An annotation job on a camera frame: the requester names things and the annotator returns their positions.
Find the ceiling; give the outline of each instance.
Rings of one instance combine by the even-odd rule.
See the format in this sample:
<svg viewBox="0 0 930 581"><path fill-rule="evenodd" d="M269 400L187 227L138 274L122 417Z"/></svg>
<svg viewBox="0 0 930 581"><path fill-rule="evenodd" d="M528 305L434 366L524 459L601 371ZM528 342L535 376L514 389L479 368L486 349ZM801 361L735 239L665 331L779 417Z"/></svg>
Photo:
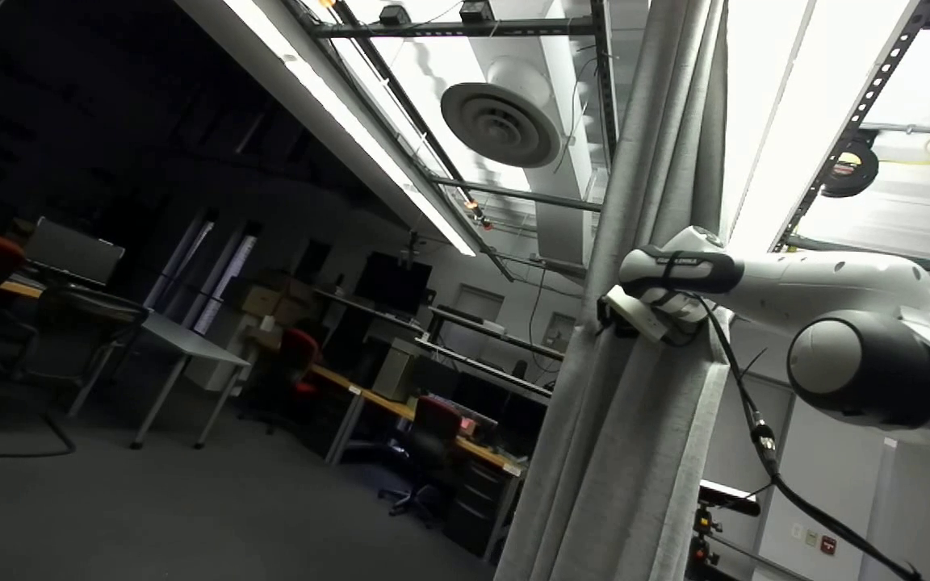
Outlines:
<svg viewBox="0 0 930 581"><path fill-rule="evenodd" d="M492 0L494 22L466 25L461 0L405 0L399 25L380 25L383 0L228 0L254 4L282 41L394 150L467 244L509 266L581 274L591 256L616 141L621 102L632 86L645 4ZM181 0L308 128L348 167L361 167L405 221L439 235L420 205L367 174L377 150L352 150L330 127L333 105L291 92L262 40L227 0Z"/></svg>
<svg viewBox="0 0 930 581"><path fill-rule="evenodd" d="M908 256L930 269L930 25L859 124L875 132L875 181L856 198L817 198L787 235L801 247Z"/></svg>

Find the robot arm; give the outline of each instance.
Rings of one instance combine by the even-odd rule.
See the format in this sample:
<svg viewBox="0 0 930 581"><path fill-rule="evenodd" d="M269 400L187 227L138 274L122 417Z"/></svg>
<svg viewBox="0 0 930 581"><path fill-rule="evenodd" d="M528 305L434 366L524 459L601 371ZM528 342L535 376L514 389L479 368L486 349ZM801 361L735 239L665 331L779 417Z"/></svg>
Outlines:
<svg viewBox="0 0 930 581"><path fill-rule="evenodd" d="M707 315L695 295L790 334L787 385L810 406L930 437L930 274L921 266L856 252L733 258L683 229L657 252L630 252L601 314L672 339Z"/></svg>

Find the circular air diffuser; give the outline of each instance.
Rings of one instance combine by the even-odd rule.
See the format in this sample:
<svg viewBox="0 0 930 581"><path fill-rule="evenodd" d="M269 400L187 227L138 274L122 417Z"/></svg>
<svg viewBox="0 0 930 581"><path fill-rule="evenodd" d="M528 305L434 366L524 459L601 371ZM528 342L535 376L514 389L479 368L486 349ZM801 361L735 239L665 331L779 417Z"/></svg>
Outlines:
<svg viewBox="0 0 930 581"><path fill-rule="evenodd" d="M445 127L479 155L535 167L558 155L554 127L496 83L456 83L443 92Z"/></svg>

